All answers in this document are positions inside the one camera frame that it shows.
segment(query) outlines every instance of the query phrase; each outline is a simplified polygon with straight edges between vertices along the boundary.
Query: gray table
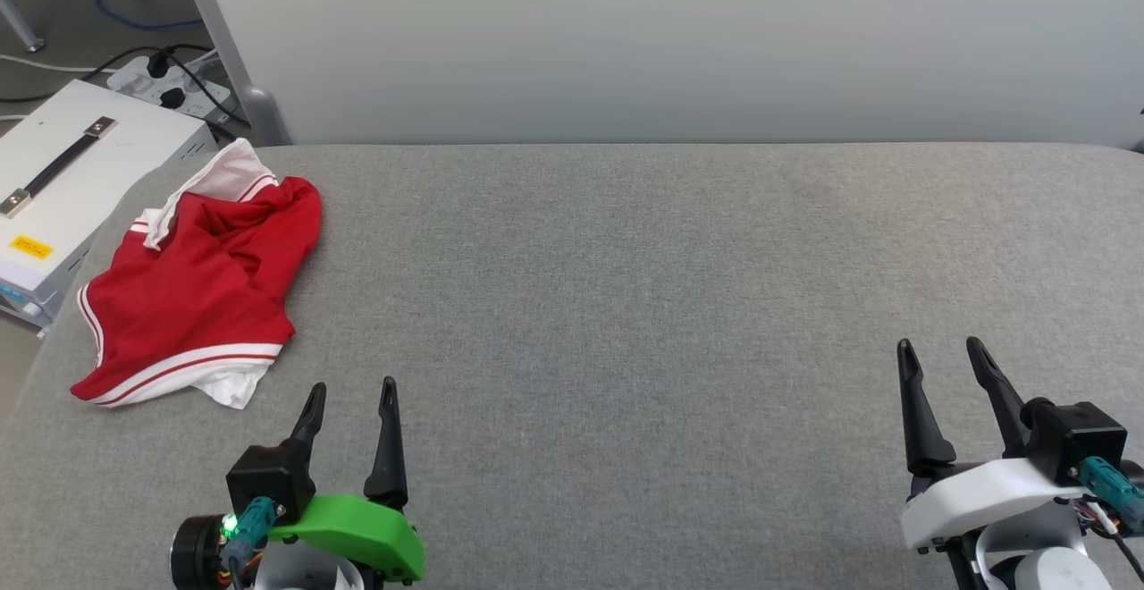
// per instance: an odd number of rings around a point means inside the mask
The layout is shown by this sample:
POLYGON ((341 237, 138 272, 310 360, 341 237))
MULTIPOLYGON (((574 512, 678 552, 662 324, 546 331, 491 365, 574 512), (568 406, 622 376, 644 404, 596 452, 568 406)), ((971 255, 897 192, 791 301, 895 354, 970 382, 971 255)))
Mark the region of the gray table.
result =
MULTIPOLYGON (((904 549, 895 342, 963 460, 1000 453, 966 358, 1091 399, 1144 456, 1144 159, 1082 145, 300 146, 319 247, 299 334, 233 412, 71 398, 73 304, 0 440, 0 585, 167 587, 184 517, 329 385, 312 473, 359 493, 400 386, 436 588, 952 588, 904 549)), ((198 169, 130 191, 88 257, 198 169)), ((1114 585, 1135 581, 1090 543, 1114 585)))

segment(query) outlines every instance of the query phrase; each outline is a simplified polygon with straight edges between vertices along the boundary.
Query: yellow sticker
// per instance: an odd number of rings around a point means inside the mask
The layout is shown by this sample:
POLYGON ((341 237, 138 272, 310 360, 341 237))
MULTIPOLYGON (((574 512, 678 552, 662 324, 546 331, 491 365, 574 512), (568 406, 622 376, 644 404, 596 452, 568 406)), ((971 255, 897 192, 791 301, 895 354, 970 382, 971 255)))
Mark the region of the yellow sticker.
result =
POLYGON ((22 250, 27 253, 27 255, 40 257, 40 260, 46 260, 51 255, 51 247, 48 244, 40 244, 38 240, 30 240, 25 236, 16 237, 14 242, 9 244, 16 250, 22 250))

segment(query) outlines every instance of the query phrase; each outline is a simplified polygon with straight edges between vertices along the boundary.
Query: power strip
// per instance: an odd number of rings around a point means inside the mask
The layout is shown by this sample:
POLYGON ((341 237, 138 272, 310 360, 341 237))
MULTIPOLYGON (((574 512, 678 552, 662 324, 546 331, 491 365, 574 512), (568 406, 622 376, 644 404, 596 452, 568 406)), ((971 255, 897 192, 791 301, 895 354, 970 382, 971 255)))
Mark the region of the power strip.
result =
MULTIPOLYGON (((206 96, 202 89, 178 65, 170 65, 162 78, 152 78, 151 73, 148 72, 146 65, 146 56, 138 56, 132 59, 122 69, 108 78, 108 88, 112 93, 126 94, 126 96, 134 96, 140 98, 140 101, 160 106, 168 106, 164 105, 162 102, 165 93, 168 93, 170 89, 178 89, 182 93, 183 102, 178 106, 170 106, 172 110, 177 111, 177 113, 185 113, 188 117, 205 118, 208 121, 219 122, 219 125, 223 125, 223 122, 230 120, 225 113, 222 113, 222 110, 212 104, 210 98, 206 96)), ((235 101, 233 93, 230 89, 209 80, 202 80, 202 85, 224 109, 231 111, 236 109, 237 101, 235 101)))

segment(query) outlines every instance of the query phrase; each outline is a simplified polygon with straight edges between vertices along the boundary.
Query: metal table leg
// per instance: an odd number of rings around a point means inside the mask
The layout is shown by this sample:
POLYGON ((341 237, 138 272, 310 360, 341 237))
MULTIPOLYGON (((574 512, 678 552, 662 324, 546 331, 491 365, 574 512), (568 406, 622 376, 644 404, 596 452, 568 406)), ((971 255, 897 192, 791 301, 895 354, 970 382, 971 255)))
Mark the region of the metal table leg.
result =
POLYGON ((13 31, 24 42, 24 47, 29 51, 40 51, 43 48, 43 39, 35 37, 35 32, 32 31, 32 27, 24 19, 24 15, 21 15, 19 9, 11 0, 0 0, 0 13, 3 14, 5 19, 11 25, 13 31))

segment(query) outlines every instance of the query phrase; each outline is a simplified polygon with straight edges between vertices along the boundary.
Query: robotic arm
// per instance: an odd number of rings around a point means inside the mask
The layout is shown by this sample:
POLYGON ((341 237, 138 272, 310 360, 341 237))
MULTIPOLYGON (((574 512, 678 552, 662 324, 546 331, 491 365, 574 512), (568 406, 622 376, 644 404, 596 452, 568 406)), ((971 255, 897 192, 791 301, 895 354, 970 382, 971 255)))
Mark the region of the robotic arm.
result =
POLYGON ((1022 401, 979 338, 968 338, 977 383, 990 396, 1004 442, 998 461, 956 463, 922 390, 907 338, 898 344, 906 469, 906 545, 945 553, 959 590, 1111 590, 1082 537, 1144 535, 1144 469, 1121 457, 1128 432, 1091 402, 1022 401), (991 566, 988 555, 1009 553, 991 566))
POLYGON ((317 495, 310 453, 326 385, 310 391, 291 437, 252 446, 227 473, 232 515, 191 517, 175 533, 170 576, 178 590, 380 589, 424 574, 424 545, 408 502, 397 383, 384 378, 381 436, 365 499, 317 495))

